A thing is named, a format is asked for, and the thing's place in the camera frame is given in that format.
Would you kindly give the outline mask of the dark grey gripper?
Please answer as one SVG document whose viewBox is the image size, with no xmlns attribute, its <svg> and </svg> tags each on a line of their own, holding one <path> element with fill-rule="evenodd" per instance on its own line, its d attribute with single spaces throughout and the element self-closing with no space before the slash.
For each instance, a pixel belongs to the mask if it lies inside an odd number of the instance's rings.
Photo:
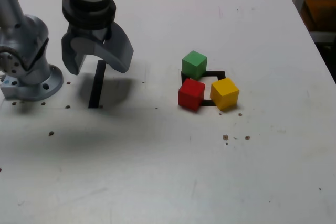
<svg viewBox="0 0 336 224">
<path fill-rule="evenodd" d="M 97 56 L 112 69 L 125 73 L 134 53 L 129 38 L 117 23 L 99 30 L 69 25 L 62 37 L 61 48 L 64 65 L 74 75 L 79 74 L 86 55 Z"/>
</svg>

